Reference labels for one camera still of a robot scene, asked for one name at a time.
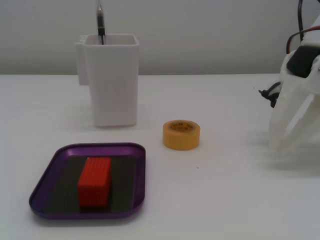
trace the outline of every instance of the red wire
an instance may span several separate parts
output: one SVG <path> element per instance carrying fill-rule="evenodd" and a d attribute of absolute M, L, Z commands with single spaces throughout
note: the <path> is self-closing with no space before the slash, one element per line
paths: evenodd
<path fill-rule="evenodd" d="M 314 31 L 314 30 L 320 30 L 320 26 L 313 26 L 313 27 L 310 27 L 310 28 L 307 28 L 305 30 L 302 30 L 302 31 L 299 31 L 293 35 L 291 35 L 288 39 L 288 42 L 286 43 L 286 54 L 289 54 L 290 53 L 290 43 L 291 43 L 291 40 L 294 38 L 294 36 L 297 36 L 298 34 L 303 34 L 303 33 L 307 33 L 307 32 L 311 32 L 311 31 Z"/>

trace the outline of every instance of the white wall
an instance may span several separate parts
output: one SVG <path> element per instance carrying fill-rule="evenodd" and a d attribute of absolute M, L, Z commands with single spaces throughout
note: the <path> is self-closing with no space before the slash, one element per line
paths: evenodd
<path fill-rule="evenodd" d="M 137 35 L 140 74 L 277 73 L 288 37 L 298 31 L 298 0 L 102 3 L 109 33 Z M 95 6 L 95 0 L 2 0 L 0 74 L 75 74 L 74 42 L 97 32 Z M 317 0 L 304 0 L 305 27 L 319 14 Z"/>

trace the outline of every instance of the wire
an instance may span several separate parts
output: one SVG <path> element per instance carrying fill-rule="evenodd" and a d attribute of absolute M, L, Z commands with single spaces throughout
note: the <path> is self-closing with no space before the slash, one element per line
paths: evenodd
<path fill-rule="evenodd" d="M 304 26 L 302 24 L 302 1 L 299 0 L 298 3 L 298 24 L 299 24 L 299 32 L 301 32 L 304 29 Z M 304 39 L 304 34 L 301 32 L 300 33 L 300 42 Z"/>
<path fill-rule="evenodd" d="M 271 95 L 269 95 L 269 94 L 273 89 L 278 87 L 280 84 L 281 84 L 281 82 L 276 82 L 268 90 L 263 90 L 263 91 L 259 90 L 259 93 L 261 93 L 261 96 L 271 102 L 270 105 L 272 108 L 274 108 L 276 106 L 280 92 L 275 92 Z"/>
<path fill-rule="evenodd" d="M 303 33 L 311 32 L 311 31 L 315 31 L 315 30 L 320 30 L 320 26 L 313 26 L 313 27 L 307 28 L 305 30 L 296 32 L 295 34 L 292 34 L 289 37 L 288 42 L 286 43 L 286 54 L 290 53 L 290 43 L 291 43 L 291 40 L 294 38 L 294 36 L 296 36 L 298 34 L 303 34 Z"/>

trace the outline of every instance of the cup handle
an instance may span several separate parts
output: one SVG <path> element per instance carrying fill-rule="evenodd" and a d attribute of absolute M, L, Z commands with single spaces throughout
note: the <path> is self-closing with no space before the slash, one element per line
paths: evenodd
<path fill-rule="evenodd" d="M 79 85 L 88 86 L 88 70 L 86 64 L 85 56 L 85 41 L 87 40 L 87 35 L 81 36 L 80 41 L 74 44 L 75 47 L 75 61 L 76 70 L 78 73 Z"/>

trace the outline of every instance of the masking tape roll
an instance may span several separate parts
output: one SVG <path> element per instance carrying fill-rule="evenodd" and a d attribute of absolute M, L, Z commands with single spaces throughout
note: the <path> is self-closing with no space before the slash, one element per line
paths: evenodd
<path fill-rule="evenodd" d="M 163 144 L 174 150 L 191 150 L 199 145 L 200 126 L 193 121 L 174 120 L 163 125 Z"/>

